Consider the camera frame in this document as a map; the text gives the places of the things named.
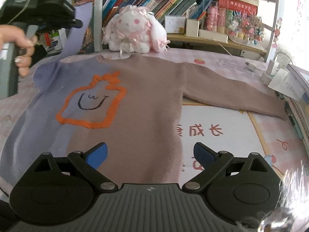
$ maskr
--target plush toy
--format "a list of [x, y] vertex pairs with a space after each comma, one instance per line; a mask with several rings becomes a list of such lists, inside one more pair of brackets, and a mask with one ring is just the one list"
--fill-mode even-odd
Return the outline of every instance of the plush toy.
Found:
[[166, 31], [146, 7], [128, 5], [120, 9], [104, 29], [103, 44], [112, 51], [148, 53], [166, 50]]

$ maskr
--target orange outline drawing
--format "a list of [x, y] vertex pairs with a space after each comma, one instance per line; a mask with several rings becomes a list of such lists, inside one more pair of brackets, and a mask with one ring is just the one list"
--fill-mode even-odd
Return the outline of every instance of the orange outline drawing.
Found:
[[[107, 128], [112, 124], [112, 121], [117, 113], [118, 106], [120, 104], [120, 101], [123, 99], [123, 97], [127, 93], [127, 89], [122, 87], [122, 86], [116, 86], [117, 84], [120, 83], [120, 80], [117, 78], [120, 74], [120, 71], [117, 71], [113, 74], [104, 74], [102, 77], [99, 75], [94, 75], [92, 78], [92, 81], [90, 82], [89, 86], [83, 86], [75, 89], [72, 91], [67, 98], [65, 99], [64, 106], [62, 109], [57, 113], [56, 119], [60, 124], [72, 124], [72, 125], [80, 125], [86, 128]], [[88, 90], [92, 89], [96, 86], [96, 84], [102, 80], [108, 81], [109, 84], [105, 87], [106, 90], [118, 90], [120, 91], [114, 100], [112, 101], [111, 105], [109, 106], [107, 112], [106, 112], [106, 117], [104, 118], [103, 122], [95, 122], [91, 123], [89, 121], [85, 120], [77, 120], [77, 119], [72, 119], [72, 118], [64, 118], [62, 117], [62, 114], [64, 110], [68, 107], [71, 98], [79, 91], [81, 90]]]

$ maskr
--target blue gripper pad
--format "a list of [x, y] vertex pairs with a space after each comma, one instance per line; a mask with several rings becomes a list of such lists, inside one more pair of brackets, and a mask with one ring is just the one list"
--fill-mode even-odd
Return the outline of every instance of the blue gripper pad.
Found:
[[107, 158], [107, 145], [103, 143], [99, 148], [86, 157], [86, 163], [97, 169]]
[[204, 169], [212, 165], [216, 158], [217, 153], [211, 150], [205, 145], [201, 145], [199, 142], [194, 145], [193, 148], [194, 158], [202, 165]]

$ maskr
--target sweater sleeve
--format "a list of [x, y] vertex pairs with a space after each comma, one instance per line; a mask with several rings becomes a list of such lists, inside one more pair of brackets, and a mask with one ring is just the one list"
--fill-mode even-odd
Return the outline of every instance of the sweater sleeve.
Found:
[[183, 95], [204, 104], [233, 110], [247, 110], [286, 118], [284, 100], [270, 96], [251, 85], [225, 78], [209, 68], [185, 63]]
[[38, 87], [40, 91], [48, 88], [56, 78], [61, 66], [62, 63], [55, 61], [40, 65], [33, 75], [35, 86]]

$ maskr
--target human hand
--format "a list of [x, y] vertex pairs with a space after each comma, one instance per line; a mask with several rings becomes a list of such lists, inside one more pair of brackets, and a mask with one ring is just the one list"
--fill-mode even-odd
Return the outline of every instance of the human hand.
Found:
[[18, 67], [19, 74], [25, 77], [29, 72], [29, 66], [32, 62], [31, 56], [34, 54], [37, 37], [33, 36], [31, 39], [27, 39], [22, 29], [11, 25], [0, 25], [0, 50], [4, 43], [11, 42], [21, 48], [19, 56], [15, 58], [15, 64]]

